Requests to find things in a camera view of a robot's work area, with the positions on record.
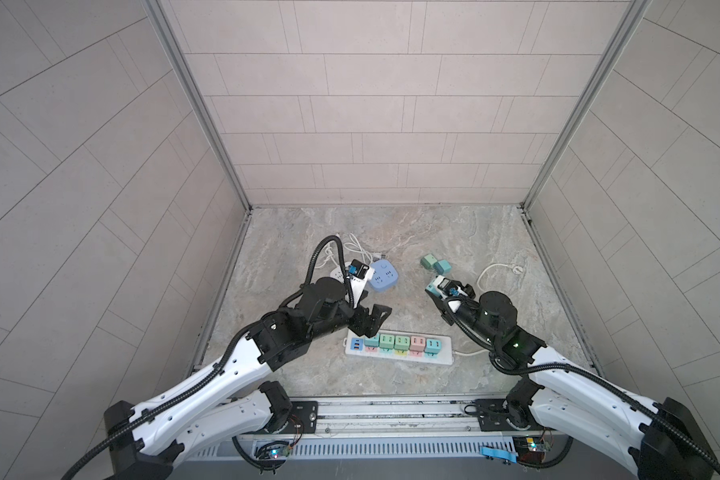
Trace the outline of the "teal plug adapter small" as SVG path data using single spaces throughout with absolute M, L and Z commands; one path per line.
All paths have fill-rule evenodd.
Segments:
M 442 350 L 442 342 L 439 339 L 427 338 L 424 352 L 426 355 L 436 357 Z

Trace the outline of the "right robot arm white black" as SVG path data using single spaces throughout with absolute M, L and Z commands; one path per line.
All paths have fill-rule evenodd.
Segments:
M 638 395 L 566 359 L 518 325 L 517 308 L 501 292 L 477 295 L 444 278 L 426 293 L 448 324 L 488 352 L 495 370 L 518 377 L 504 407 L 514 428 L 556 430 L 639 479 L 720 477 L 720 462 L 684 404 Z

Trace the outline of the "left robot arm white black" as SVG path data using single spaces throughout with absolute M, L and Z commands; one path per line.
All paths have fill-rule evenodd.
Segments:
M 106 452 L 115 479 L 166 479 L 187 457 L 217 441 L 280 430 L 289 421 L 292 403 L 269 375 L 305 355 L 314 340 L 338 330 L 374 336 L 392 310 L 362 306 L 373 275 L 370 265 L 345 261 L 338 236 L 325 237 L 313 251 L 299 289 L 242 327 L 213 364 L 149 400 L 109 407 L 106 438 L 64 478 L 74 478 Z

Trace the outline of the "pink plug adapter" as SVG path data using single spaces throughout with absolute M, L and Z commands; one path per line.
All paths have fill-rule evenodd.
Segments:
M 409 350 L 411 352 L 422 353 L 426 349 L 426 338 L 423 336 L 412 335 L 410 337 Z

